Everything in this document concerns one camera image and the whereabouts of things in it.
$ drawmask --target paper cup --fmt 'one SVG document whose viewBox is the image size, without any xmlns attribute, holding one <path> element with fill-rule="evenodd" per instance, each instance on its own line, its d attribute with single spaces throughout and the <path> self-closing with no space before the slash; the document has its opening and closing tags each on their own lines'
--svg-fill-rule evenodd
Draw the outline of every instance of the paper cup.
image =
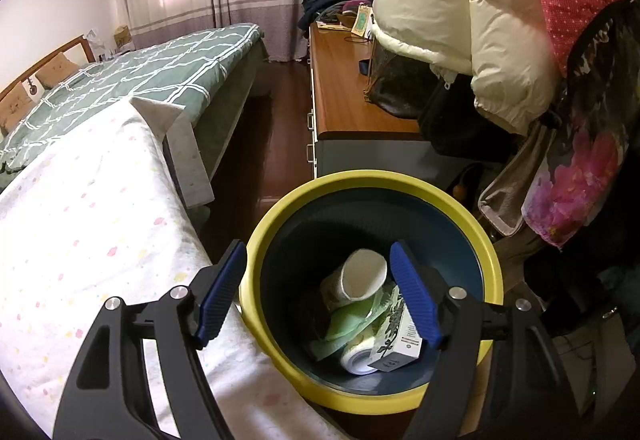
<svg viewBox="0 0 640 440">
<path fill-rule="evenodd" d="M 358 249 L 320 283 L 322 300 L 329 309 L 362 301 L 382 287 L 386 279 L 386 260 L 370 249 Z"/>
</svg>

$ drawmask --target green checkered bedsheet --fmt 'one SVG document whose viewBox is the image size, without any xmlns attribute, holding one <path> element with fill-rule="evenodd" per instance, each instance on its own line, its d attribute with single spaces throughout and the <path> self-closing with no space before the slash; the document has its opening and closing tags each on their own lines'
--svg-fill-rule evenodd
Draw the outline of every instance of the green checkered bedsheet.
<svg viewBox="0 0 640 440">
<path fill-rule="evenodd" d="M 89 64 L 49 91 L 0 143 L 0 173 L 24 168 L 47 146 L 125 96 L 185 106 L 195 125 L 211 96 L 262 36 L 255 24 L 237 24 Z"/>
</svg>

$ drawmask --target metal screw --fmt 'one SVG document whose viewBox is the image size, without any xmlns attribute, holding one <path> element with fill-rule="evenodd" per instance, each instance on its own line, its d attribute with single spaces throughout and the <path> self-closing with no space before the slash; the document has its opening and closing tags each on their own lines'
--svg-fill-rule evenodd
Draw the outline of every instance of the metal screw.
<svg viewBox="0 0 640 440">
<path fill-rule="evenodd" d="M 183 285 L 179 285 L 178 287 L 173 287 L 169 295 L 174 299 L 182 299 L 189 293 L 189 289 L 184 287 Z"/>
<path fill-rule="evenodd" d="M 522 312 L 528 312 L 531 310 L 531 303 L 528 299 L 518 299 L 516 301 L 516 308 Z"/>
<path fill-rule="evenodd" d="M 110 297 L 104 303 L 104 307 L 107 310 L 115 310 L 118 306 L 120 306 L 120 298 L 119 297 Z"/>
<path fill-rule="evenodd" d="M 466 290 L 462 287 L 451 287 L 449 289 L 449 295 L 453 299 L 464 299 L 466 297 Z"/>
</svg>

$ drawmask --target small cardboard box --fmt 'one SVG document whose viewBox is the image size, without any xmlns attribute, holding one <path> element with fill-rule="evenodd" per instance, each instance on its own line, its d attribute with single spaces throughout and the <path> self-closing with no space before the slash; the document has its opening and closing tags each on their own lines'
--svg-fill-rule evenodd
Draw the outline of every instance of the small cardboard box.
<svg viewBox="0 0 640 440">
<path fill-rule="evenodd" d="M 415 329 L 400 288 L 395 287 L 389 314 L 378 330 L 369 356 L 369 366 L 391 372 L 420 357 L 421 346 L 422 338 Z"/>
<path fill-rule="evenodd" d="M 131 41 L 131 33 L 129 32 L 129 27 L 119 26 L 113 33 L 113 39 L 115 40 L 116 46 L 118 48 L 129 43 Z"/>
</svg>

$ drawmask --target yellow trash can rim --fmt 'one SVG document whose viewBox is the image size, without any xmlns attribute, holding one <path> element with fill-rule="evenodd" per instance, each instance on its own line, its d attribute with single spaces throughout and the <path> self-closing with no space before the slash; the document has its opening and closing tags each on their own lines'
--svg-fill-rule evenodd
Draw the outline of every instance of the yellow trash can rim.
<svg viewBox="0 0 640 440">
<path fill-rule="evenodd" d="M 344 171 L 310 181 L 279 200 L 258 223 L 247 245 L 247 266 L 240 285 L 242 319 L 274 366 L 283 373 L 303 397 L 321 406 L 355 414 L 392 414 L 415 409 L 427 384 L 402 393 L 370 396 L 338 391 L 325 386 L 296 367 L 274 341 L 260 306 L 260 268 L 264 255 L 282 224 L 307 203 L 342 189 L 377 187 L 403 192 L 433 205 L 444 213 L 466 236 L 482 271 L 484 300 L 503 302 L 502 273 L 497 255 L 486 233 L 473 216 L 444 191 L 420 179 L 374 169 Z M 478 363 L 491 347 L 482 341 Z"/>
</svg>

